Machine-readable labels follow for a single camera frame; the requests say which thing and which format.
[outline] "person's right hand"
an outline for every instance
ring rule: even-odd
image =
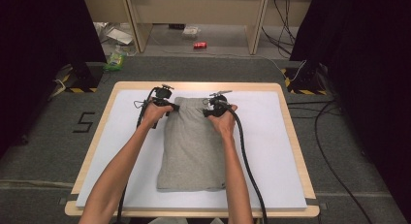
[[[237,106],[232,104],[232,110],[235,111],[236,109]],[[224,112],[224,114],[222,114],[220,117],[209,115],[207,118],[214,125],[215,131],[220,133],[222,137],[231,137],[233,135],[236,120],[229,111]]]

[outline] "white board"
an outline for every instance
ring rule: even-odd
[[[175,97],[209,98],[215,91],[173,91]],[[129,140],[136,129],[140,110],[134,101],[142,101],[149,90],[119,91],[88,174],[80,190],[77,207],[84,207],[87,197],[101,172],[112,157]],[[270,91],[235,91],[225,94],[238,105],[236,113],[244,133],[245,149],[253,177],[259,186],[267,210],[306,208],[306,202],[290,141],[285,129],[279,98]],[[183,210],[227,210],[226,192],[163,192],[156,189],[163,157],[166,117],[150,130],[130,176],[124,201],[125,208],[180,208]],[[260,203],[242,162],[239,131],[236,127],[237,154],[247,180],[251,207]]]

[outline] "black curtain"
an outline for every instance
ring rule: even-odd
[[[411,0],[312,0],[291,59],[318,60],[411,223]]]
[[[28,131],[63,66],[106,57],[84,0],[0,0],[0,14],[1,156]]]

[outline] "red can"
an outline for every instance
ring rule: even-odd
[[[193,44],[194,48],[206,48],[206,42],[199,42]]]

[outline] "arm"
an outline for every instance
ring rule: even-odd
[[[148,105],[141,125],[136,129],[127,144],[111,159],[94,184],[85,203],[84,212],[79,221],[80,224],[109,223],[118,207],[148,131],[164,113],[172,110],[171,106],[157,107],[152,103]]]
[[[221,134],[223,141],[229,223],[253,223],[247,184],[233,138],[235,119],[229,112],[225,112],[220,117],[211,115],[208,119],[213,123],[215,130]]]

